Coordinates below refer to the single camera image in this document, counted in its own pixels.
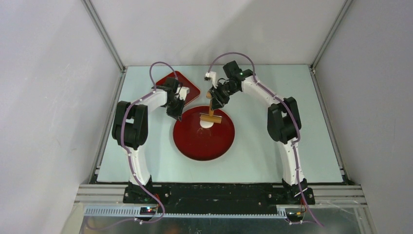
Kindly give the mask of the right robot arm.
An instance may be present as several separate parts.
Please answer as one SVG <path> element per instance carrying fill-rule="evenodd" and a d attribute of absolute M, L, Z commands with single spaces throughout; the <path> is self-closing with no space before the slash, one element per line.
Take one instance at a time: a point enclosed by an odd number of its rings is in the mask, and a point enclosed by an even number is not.
<path fill-rule="evenodd" d="M 205 80 L 212 83 L 208 91 L 211 109 L 223 108 L 230 96 L 237 92 L 263 102 L 267 107 L 267 132 L 281 153 L 283 197 L 290 204 L 297 203 L 308 188 L 298 153 L 301 120 L 297 101 L 293 97 L 281 98 L 256 77 L 253 69 L 242 70 L 236 61 L 224 65 L 223 70 L 226 75 L 224 82 L 220 82 L 211 70 L 205 74 Z"/>

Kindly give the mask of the wooden dough roller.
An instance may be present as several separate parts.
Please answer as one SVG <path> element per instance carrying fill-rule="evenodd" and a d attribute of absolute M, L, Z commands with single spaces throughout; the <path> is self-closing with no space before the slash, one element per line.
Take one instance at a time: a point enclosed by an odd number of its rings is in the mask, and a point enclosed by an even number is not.
<path fill-rule="evenodd" d="M 208 113 L 207 114 L 200 113 L 200 120 L 201 121 L 206 121 L 206 122 L 211 122 L 211 123 L 221 124 L 222 117 L 214 115 L 214 110 L 212 110 L 212 94 L 210 93 L 210 91 L 207 92 L 206 98 L 208 98 L 210 100 Z"/>

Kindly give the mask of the round red plate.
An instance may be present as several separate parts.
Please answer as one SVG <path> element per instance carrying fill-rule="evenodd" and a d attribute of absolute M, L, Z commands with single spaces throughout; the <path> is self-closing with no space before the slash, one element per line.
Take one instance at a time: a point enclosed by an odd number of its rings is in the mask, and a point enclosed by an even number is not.
<path fill-rule="evenodd" d="M 197 161 L 210 161 L 223 156 L 235 139 L 235 126 L 222 110 L 215 111 L 222 117 L 221 123 L 213 123 L 210 128 L 203 128 L 200 115 L 207 111 L 208 106 L 186 110 L 182 120 L 175 123 L 172 131 L 177 149 L 184 156 Z"/>

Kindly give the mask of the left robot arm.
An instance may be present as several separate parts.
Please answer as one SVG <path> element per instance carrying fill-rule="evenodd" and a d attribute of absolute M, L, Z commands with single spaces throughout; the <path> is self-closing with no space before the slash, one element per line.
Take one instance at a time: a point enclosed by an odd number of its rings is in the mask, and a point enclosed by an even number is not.
<path fill-rule="evenodd" d="M 154 197 L 153 188 L 147 185 L 151 175 L 143 149 L 149 135 L 149 114 L 162 107 L 166 108 L 169 117 L 181 121 L 189 93 L 189 87 L 175 78 L 167 78 L 138 100 L 120 101 L 116 105 L 112 137 L 125 151 L 131 171 L 130 182 L 139 185 L 135 197 L 142 203 L 148 203 Z"/>

